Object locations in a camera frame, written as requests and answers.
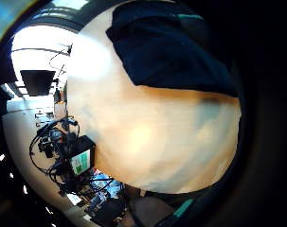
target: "camera equipment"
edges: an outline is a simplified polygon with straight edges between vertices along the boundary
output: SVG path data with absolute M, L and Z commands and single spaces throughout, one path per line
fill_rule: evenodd
M 62 130 L 56 128 L 58 124 L 61 124 Z M 71 131 L 71 127 L 77 127 L 78 132 Z M 40 128 L 29 146 L 32 164 L 60 188 L 59 193 L 62 196 L 66 193 L 76 195 L 95 193 L 94 188 L 87 187 L 87 185 L 91 183 L 89 170 L 94 166 L 96 145 L 86 135 L 79 136 L 79 134 L 78 122 L 68 116 Z M 32 149 L 36 143 L 38 143 L 39 151 L 44 152 L 46 158 L 54 159 L 54 164 L 48 169 L 37 166 L 33 160 Z
M 54 160 L 49 168 L 41 168 L 35 163 L 32 149 L 36 143 L 47 159 Z M 125 209 L 125 203 L 117 195 L 122 183 L 99 171 L 91 171 L 95 147 L 86 135 L 80 136 L 79 123 L 68 116 L 49 122 L 37 131 L 29 146 L 29 157 L 32 164 L 60 188 L 61 196 L 77 195 L 78 207 L 85 206 L 92 221 L 109 224 Z

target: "black device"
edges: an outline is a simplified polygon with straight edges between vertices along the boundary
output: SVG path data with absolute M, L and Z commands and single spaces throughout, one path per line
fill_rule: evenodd
M 55 128 L 59 123 L 64 131 Z M 78 127 L 78 132 L 71 131 L 72 127 Z M 62 196 L 66 193 L 81 194 L 83 191 L 87 195 L 94 193 L 93 189 L 85 186 L 90 184 L 89 170 L 94 166 L 96 144 L 86 135 L 79 136 L 79 133 L 78 122 L 72 117 L 64 117 L 37 130 L 29 147 L 32 163 L 57 184 Z M 39 151 L 44 152 L 46 158 L 55 159 L 48 169 L 37 166 L 33 160 L 32 148 L 38 141 Z
M 29 96 L 48 96 L 56 71 L 21 70 L 20 73 Z

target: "electronic equipment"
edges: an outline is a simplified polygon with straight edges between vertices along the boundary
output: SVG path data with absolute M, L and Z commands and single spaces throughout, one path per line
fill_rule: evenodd
M 32 149 L 36 143 L 45 158 L 54 160 L 49 168 L 41 168 L 34 161 Z M 124 201 L 118 197 L 123 183 L 93 169 L 95 148 L 88 136 L 80 136 L 79 123 L 73 117 L 64 117 L 37 130 L 29 146 L 29 157 L 59 187 L 61 196 L 77 196 L 76 204 L 85 206 L 92 221 L 109 224 L 125 210 Z
M 56 71 L 21 70 L 20 73 L 29 96 L 48 96 Z

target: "fluorescent light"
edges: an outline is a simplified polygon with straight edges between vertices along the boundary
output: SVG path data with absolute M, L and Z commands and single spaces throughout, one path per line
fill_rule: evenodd
M 15 83 L 16 83 L 16 85 L 18 86 L 18 87 L 22 87 L 22 86 L 25 86 L 25 84 L 24 84 L 24 82 L 23 81 L 15 81 Z
M 6 83 L 4 84 L 4 86 L 7 89 L 7 91 L 13 95 L 13 97 L 17 96 Z
M 51 212 L 51 211 L 48 209 L 47 206 L 45 207 L 45 210 L 48 212 L 49 215 L 53 215 L 53 214 L 54 214 L 53 212 Z
M 2 162 L 5 159 L 5 154 L 0 155 L 0 162 Z
M 26 88 L 19 88 L 19 91 L 20 91 L 22 94 L 27 94 L 27 89 L 26 89 Z
M 27 192 L 27 187 L 25 186 L 25 185 L 23 185 L 23 192 L 24 192 L 24 194 L 28 194 L 28 192 Z

